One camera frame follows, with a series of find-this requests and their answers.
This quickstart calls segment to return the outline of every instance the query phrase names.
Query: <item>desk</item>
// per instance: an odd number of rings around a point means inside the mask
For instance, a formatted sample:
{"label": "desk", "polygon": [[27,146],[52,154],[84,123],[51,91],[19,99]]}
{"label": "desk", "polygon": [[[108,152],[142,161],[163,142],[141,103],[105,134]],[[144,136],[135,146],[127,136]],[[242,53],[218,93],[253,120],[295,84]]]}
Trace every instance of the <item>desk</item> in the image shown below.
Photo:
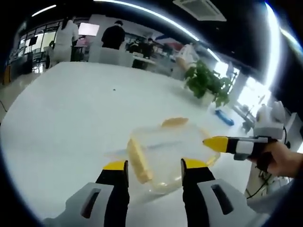
{"label": "desk", "polygon": [[[245,136],[232,109],[225,108],[235,121],[229,127],[182,87],[160,74],[91,62],[64,62],[43,73],[0,128],[3,158],[25,203],[39,218],[56,217],[70,196],[95,182],[110,161],[104,153],[126,148],[137,127],[183,116],[211,135]],[[222,154],[211,170],[244,192],[250,168]],[[129,209],[126,226],[187,226],[182,189]]]}
{"label": "desk", "polygon": [[140,58],[140,57],[137,57],[137,56],[134,56],[134,59],[135,59],[135,60],[138,60],[138,61],[143,61],[143,62],[152,64],[152,65],[156,65],[156,62],[154,62],[154,61],[152,61],[152,60],[150,60],[150,59]]}

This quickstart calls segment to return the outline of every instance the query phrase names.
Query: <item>air vent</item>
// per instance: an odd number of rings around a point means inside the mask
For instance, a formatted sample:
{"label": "air vent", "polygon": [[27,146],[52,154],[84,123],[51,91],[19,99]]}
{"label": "air vent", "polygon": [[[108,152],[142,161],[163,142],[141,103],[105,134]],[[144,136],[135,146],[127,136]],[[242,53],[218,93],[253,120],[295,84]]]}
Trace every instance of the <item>air vent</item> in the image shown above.
{"label": "air vent", "polygon": [[209,0],[174,0],[173,3],[197,20],[226,21],[223,14]]}

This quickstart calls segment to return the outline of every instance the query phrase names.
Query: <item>human hand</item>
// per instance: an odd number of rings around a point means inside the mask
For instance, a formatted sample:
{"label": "human hand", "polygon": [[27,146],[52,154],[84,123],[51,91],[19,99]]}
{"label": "human hand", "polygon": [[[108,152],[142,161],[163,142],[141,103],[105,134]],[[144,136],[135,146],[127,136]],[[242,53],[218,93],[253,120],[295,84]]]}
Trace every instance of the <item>human hand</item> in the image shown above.
{"label": "human hand", "polygon": [[272,175],[294,178],[303,166],[303,154],[292,152],[283,143],[269,143],[264,152],[271,152],[273,156],[273,160],[267,168]]}

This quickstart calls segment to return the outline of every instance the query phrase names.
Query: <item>person in white coat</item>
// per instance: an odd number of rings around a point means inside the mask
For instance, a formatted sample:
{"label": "person in white coat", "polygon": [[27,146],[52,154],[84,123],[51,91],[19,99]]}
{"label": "person in white coat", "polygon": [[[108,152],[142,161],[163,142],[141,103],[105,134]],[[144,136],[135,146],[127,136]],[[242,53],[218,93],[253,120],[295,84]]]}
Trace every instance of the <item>person in white coat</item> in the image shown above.
{"label": "person in white coat", "polygon": [[63,61],[71,61],[72,42],[78,39],[78,26],[74,24],[72,17],[66,17],[57,31],[55,48],[53,50],[53,66]]}
{"label": "person in white coat", "polygon": [[184,80],[186,71],[194,66],[199,60],[199,56],[195,49],[199,43],[186,44],[176,55],[176,66],[173,68],[171,77],[178,80]]}

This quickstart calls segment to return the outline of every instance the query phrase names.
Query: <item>black cable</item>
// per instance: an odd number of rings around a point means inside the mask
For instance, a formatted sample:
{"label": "black cable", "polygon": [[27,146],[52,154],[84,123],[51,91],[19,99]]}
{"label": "black cable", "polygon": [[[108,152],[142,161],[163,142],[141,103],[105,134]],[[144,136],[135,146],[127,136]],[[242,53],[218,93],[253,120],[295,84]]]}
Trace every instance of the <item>black cable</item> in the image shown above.
{"label": "black cable", "polygon": [[7,110],[5,109],[5,106],[3,105],[2,101],[0,100],[1,105],[3,106],[3,109],[5,112],[7,112]]}
{"label": "black cable", "polygon": [[268,183],[270,178],[271,178],[271,175],[265,180],[265,182],[261,185],[261,187],[255,193],[253,193],[251,196],[247,197],[246,199],[250,199],[250,198],[254,197],[264,187],[264,185]]}
{"label": "black cable", "polygon": [[287,131],[286,131],[286,128],[285,128],[285,126],[283,126],[283,130],[285,131],[285,139],[284,139],[284,144],[286,144],[286,138],[287,138]]}

